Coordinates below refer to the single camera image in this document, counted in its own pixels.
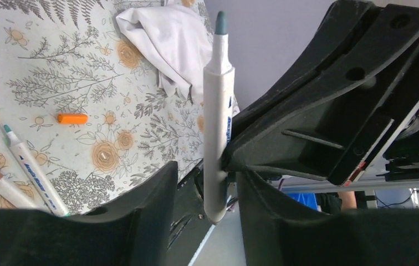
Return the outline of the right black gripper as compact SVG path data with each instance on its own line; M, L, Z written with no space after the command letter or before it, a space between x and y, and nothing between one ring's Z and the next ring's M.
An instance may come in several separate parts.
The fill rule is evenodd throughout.
M235 116L227 172L354 182L419 169L419 8L335 1L287 72Z

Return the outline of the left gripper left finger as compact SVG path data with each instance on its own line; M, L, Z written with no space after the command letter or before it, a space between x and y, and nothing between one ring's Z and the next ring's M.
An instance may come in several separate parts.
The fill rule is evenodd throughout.
M0 265L164 265L178 165L83 215L0 209Z

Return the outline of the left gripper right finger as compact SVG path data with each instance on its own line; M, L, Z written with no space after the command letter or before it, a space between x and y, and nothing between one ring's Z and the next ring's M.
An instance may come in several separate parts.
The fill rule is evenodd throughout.
M326 214L236 174L248 265L419 265L419 209Z

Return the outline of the white pen with label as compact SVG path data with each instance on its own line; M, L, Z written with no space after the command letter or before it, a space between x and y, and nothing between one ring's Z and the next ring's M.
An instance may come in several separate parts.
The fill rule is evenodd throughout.
M203 70L204 211L212 224L218 224L226 213L227 174L222 170L222 155L231 140L234 108L235 68L228 56L228 23L219 11L215 23L212 55Z

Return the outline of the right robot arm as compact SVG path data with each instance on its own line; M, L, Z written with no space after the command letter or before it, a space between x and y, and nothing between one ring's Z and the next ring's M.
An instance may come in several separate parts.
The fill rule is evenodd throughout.
M419 8L336 1L287 72L235 116L222 168L346 186L379 157L419 177Z

